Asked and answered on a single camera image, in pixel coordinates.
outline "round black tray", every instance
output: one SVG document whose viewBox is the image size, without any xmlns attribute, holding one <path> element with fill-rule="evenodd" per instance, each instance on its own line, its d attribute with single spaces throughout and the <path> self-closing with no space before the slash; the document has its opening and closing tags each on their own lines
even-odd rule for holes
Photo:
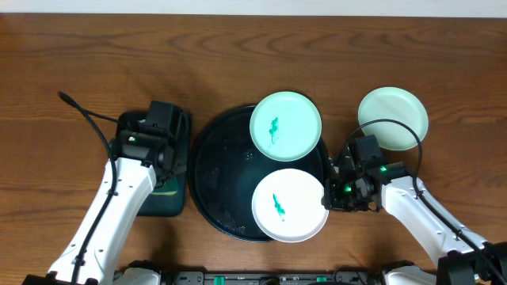
<svg viewBox="0 0 507 285">
<path fill-rule="evenodd" d="M 216 229 L 244 241 L 271 241 L 252 215 L 252 196 L 259 182 L 273 171 L 293 168 L 324 184 L 330 164 L 321 139 L 296 161 L 274 161 L 263 155 L 250 138 L 254 109 L 226 112 L 200 133 L 190 154 L 188 181 L 197 209 Z"/>
</svg>

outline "white wall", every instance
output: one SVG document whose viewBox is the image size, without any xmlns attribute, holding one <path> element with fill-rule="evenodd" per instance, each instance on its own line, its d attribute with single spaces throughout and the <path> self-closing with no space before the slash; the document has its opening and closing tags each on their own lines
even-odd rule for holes
<svg viewBox="0 0 507 285">
<path fill-rule="evenodd" d="M 507 0 L 0 0 L 0 12 L 507 17 Z"/>
</svg>

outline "white plate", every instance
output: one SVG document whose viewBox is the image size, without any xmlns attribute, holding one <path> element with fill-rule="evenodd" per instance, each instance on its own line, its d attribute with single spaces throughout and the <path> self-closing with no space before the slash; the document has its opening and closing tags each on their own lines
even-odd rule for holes
<svg viewBox="0 0 507 285">
<path fill-rule="evenodd" d="M 305 241 L 326 223 L 329 211 L 321 203 L 323 196 L 324 187 L 311 174 L 298 169 L 278 170 L 255 188 L 253 218 L 275 240 Z"/>
<path fill-rule="evenodd" d="M 392 119 L 410 127 L 422 141 L 428 132 L 428 113 L 422 103 L 410 92 L 383 87 L 371 91 L 361 101 L 357 113 L 359 125 L 377 119 Z M 395 123 L 374 123 L 363 128 L 365 135 L 375 135 L 380 147 L 386 150 L 408 150 L 417 145 L 415 138 L 404 127 Z"/>
<path fill-rule="evenodd" d="M 264 98 L 250 118 L 253 144 L 268 158 L 290 162 L 317 145 L 322 131 L 318 110 L 305 96 L 282 91 Z"/>
</svg>

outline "black tray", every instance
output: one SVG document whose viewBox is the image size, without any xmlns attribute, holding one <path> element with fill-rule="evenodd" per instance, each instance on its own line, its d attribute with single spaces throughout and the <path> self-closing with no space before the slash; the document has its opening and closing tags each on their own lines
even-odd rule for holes
<svg viewBox="0 0 507 285">
<path fill-rule="evenodd" d="M 190 154 L 188 181 L 197 209 L 216 229 L 244 241 L 271 241 L 252 215 L 252 196 L 259 182 L 276 170 L 293 168 L 324 184 L 330 163 L 321 139 L 296 161 L 274 161 L 263 155 L 250 138 L 254 109 L 233 109 L 200 133 Z"/>
</svg>

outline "brown table top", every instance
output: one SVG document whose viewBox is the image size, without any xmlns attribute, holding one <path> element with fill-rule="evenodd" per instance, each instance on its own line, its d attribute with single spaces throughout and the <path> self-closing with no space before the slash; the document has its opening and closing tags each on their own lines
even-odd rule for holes
<svg viewBox="0 0 507 285">
<path fill-rule="evenodd" d="M 507 239 L 507 21 L 392 17 L 0 16 L 0 283 L 43 275 L 78 229 L 107 160 L 63 90 L 108 116 L 173 102 L 193 136 L 214 116 L 279 90 L 305 93 L 336 154 L 364 95 L 408 89 L 429 133 L 420 177 L 472 230 Z M 113 123 L 98 121 L 106 137 Z M 414 163 L 414 150 L 389 154 Z M 137 218 L 119 266 L 152 259 L 209 271 L 333 271 L 433 263 L 385 212 L 330 213 L 299 244 L 221 234 L 187 196 L 176 218 Z"/>
</svg>

